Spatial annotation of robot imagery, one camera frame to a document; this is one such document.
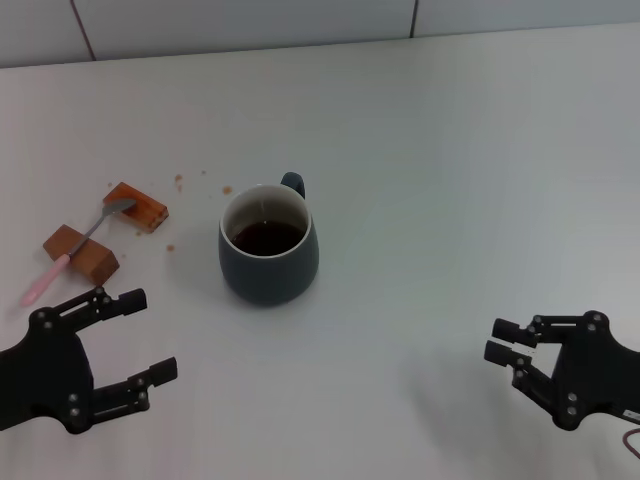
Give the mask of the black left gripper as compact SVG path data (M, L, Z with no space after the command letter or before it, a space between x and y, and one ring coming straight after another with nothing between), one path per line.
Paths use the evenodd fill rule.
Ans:
M47 417L59 421L67 432L80 434L91 425L147 411L148 389L177 379L176 359L93 391L89 362L75 333L146 308L141 288L113 297L96 287L53 308L34 311L24 338L1 352L1 429Z

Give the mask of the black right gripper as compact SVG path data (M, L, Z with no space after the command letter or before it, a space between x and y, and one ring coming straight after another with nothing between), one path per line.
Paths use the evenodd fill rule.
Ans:
M551 376L533 365L531 357L491 340L484 351L486 361L513 369L512 386L559 428L575 430L596 413L639 423L639 353L614 338L604 313L535 315L524 327L498 318L492 336L532 348L561 345Z

